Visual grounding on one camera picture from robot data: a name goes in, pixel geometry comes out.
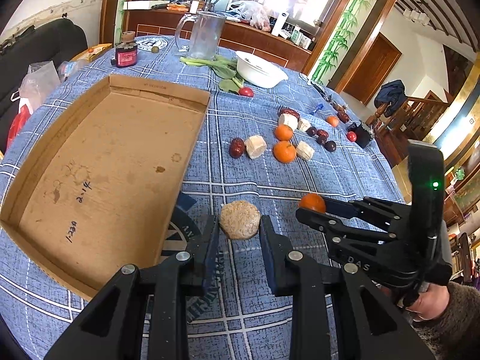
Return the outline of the person right hand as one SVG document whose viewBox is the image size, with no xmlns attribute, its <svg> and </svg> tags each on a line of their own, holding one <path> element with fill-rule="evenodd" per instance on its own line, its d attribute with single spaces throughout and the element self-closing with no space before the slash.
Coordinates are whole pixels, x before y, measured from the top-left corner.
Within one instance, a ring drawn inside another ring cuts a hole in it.
<svg viewBox="0 0 480 360">
<path fill-rule="evenodd" d="M 450 293 L 447 286 L 430 283 L 425 292 L 421 292 L 416 301 L 407 307 L 413 313 L 416 322 L 435 320 L 448 307 Z"/>
</svg>

